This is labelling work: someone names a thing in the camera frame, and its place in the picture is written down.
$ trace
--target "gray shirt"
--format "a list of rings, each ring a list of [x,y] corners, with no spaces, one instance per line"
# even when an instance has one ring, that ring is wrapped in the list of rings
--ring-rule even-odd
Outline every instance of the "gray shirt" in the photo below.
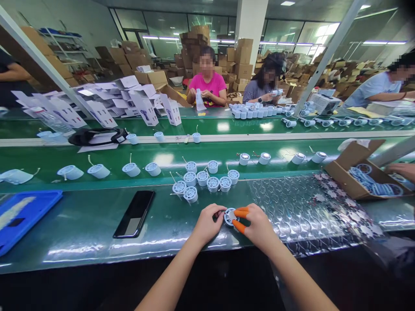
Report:
[[[262,95],[271,93],[272,88],[266,84],[264,85],[263,89],[260,89],[258,87],[258,81],[257,80],[251,80],[248,85],[245,87],[245,91],[243,94],[243,102],[246,103],[252,99],[256,99],[258,97],[261,97]]]

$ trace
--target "person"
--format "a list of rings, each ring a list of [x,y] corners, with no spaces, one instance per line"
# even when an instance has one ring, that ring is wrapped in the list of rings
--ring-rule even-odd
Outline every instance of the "person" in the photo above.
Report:
[[[189,85],[187,102],[194,104],[196,90],[200,89],[206,107],[224,107],[226,105],[226,84],[223,77],[215,71],[216,55],[210,46],[201,49],[200,73],[193,77]]]
[[[385,172],[398,173],[415,184],[415,163],[393,163],[386,167]]]
[[[370,102],[391,102],[415,98],[415,91],[400,92],[402,82],[415,74],[415,52],[403,54],[388,70],[369,78],[346,99],[344,108],[364,107]]]
[[[268,54],[260,71],[245,87],[242,101],[262,102],[264,105],[276,105],[281,96],[272,97],[272,90],[278,88],[278,78],[285,73],[285,54]]]
[[[341,75],[345,70],[343,68],[340,68],[339,70],[334,69],[329,73],[329,82],[332,82],[336,84],[340,81]]]
[[[21,105],[16,102],[17,98],[11,91],[22,91],[27,96],[36,93],[27,82],[30,78],[30,74],[0,48],[0,106],[20,108]]]
[[[205,244],[219,233],[225,210],[226,207],[216,204],[211,204],[202,210],[192,234],[135,311],[173,311],[176,308],[193,263]],[[259,206],[252,203],[238,208],[235,216],[251,222],[249,227],[245,227],[236,220],[232,221],[239,232],[269,257],[280,272],[300,310],[338,311],[338,308],[279,240],[268,217]],[[249,293],[249,284],[247,284],[247,292]],[[243,299],[243,294],[235,299]]]

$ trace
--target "blue plastic tray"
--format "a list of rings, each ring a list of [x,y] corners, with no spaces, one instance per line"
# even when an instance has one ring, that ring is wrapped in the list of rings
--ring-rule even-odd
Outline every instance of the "blue plastic tray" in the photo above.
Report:
[[[36,197],[0,230],[0,256],[7,253],[62,197],[62,190],[30,191],[15,194],[0,206],[0,215],[27,197]]]

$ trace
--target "device with screen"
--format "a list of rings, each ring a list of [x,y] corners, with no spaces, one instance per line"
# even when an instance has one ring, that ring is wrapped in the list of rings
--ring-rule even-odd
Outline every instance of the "device with screen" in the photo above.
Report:
[[[136,238],[140,234],[154,191],[137,191],[113,238]]]

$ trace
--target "plastic bottle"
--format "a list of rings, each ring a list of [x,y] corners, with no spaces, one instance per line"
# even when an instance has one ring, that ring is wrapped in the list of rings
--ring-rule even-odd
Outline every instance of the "plastic bottle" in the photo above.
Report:
[[[46,112],[45,109],[41,107],[33,107],[31,110],[36,113],[36,116],[40,121],[53,129],[56,133],[61,133],[66,138],[75,133],[75,131],[69,125],[61,121],[59,117]]]

